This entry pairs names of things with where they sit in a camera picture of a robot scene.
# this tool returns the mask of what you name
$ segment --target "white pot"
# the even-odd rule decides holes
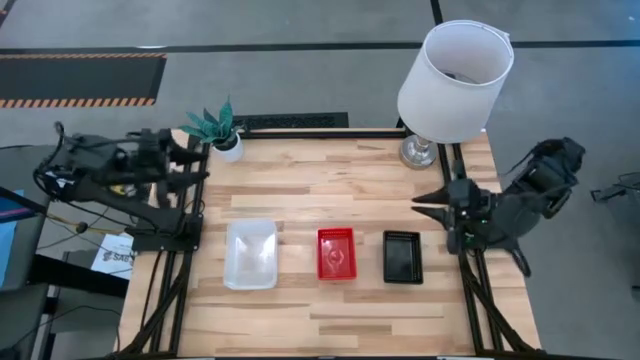
[[[240,160],[242,158],[242,154],[244,154],[244,146],[242,146],[242,139],[240,139],[240,135],[238,135],[237,133],[236,133],[236,137],[238,138],[238,142],[236,143],[236,146],[234,146],[229,150],[220,151],[216,149],[215,146],[212,146],[213,151],[217,152],[222,158],[222,160],[224,160],[225,162],[236,162]]]

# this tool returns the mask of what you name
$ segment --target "floor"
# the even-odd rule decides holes
[[[185,122],[185,111],[215,108],[227,94],[239,114],[348,112],[351,127],[393,127],[397,91],[417,50],[218,52],[213,45],[420,42],[434,26],[434,1],[426,0],[7,3],[13,7],[0,28],[0,49],[166,45],[171,52],[155,106],[2,109],[0,146],[53,143],[55,121],[69,132],[106,136],[176,126]],[[569,203],[521,240],[533,269],[527,287],[544,348],[637,358],[640,303],[630,292],[631,284],[640,283],[637,208],[626,198],[594,204],[589,191],[639,170],[640,46],[624,40],[640,39],[640,3],[439,3],[445,20],[482,21],[520,44],[487,127],[499,171],[547,138],[570,136],[587,148]],[[47,230],[41,242],[60,235]],[[88,246],[70,242],[52,251]],[[91,349],[102,351],[94,356],[107,352],[112,332],[92,331],[82,338],[68,333],[54,357],[65,358],[72,347],[85,352],[66,358],[87,356]]]

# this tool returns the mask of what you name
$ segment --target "white plastic container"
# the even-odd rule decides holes
[[[471,20],[436,26],[398,94],[402,120],[438,143],[479,135],[513,60],[509,34],[494,27]]]
[[[278,235],[267,219],[237,220],[227,226],[224,285],[233,290],[263,290],[278,281]]]
[[[242,145],[242,139],[240,139],[240,135],[236,133],[236,136],[238,137],[238,142],[236,143],[236,146],[229,150],[221,151],[216,149],[215,146],[213,147],[213,151],[217,152],[225,162],[236,162],[242,159],[242,155],[244,154],[244,146]]]

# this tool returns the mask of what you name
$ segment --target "plant leaf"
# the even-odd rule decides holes
[[[202,111],[202,115],[204,116],[204,119],[206,121],[219,125],[218,120],[216,120],[216,118],[214,118],[213,115],[211,115],[209,111],[207,111],[207,108],[205,108],[204,111]]]
[[[233,109],[231,108],[230,97],[227,97],[227,101],[222,105],[220,109],[220,136],[228,138],[231,135],[231,125],[233,123]]]
[[[191,121],[193,121],[194,124],[198,125],[198,127],[200,128],[200,131],[202,131],[205,134],[204,137],[211,136],[218,132],[217,123],[212,123],[209,121],[202,120],[198,117],[198,115],[192,112],[188,112],[187,116],[189,116],[189,119],[191,119]]]
[[[193,135],[193,136],[197,136],[201,139],[204,139],[207,137],[207,135],[205,133],[203,133],[200,129],[196,129],[194,127],[191,127],[189,125],[182,125],[179,126],[178,129],[186,132],[189,135]]]

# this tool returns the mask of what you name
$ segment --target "potted plant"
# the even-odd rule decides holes
[[[233,109],[229,99],[220,109],[218,120],[206,108],[202,114],[203,118],[191,112],[187,115],[197,127],[183,125],[180,126],[180,130],[199,137],[203,143],[210,143],[213,150],[226,162],[236,162],[242,158],[244,148],[238,135],[238,127],[233,127]]]

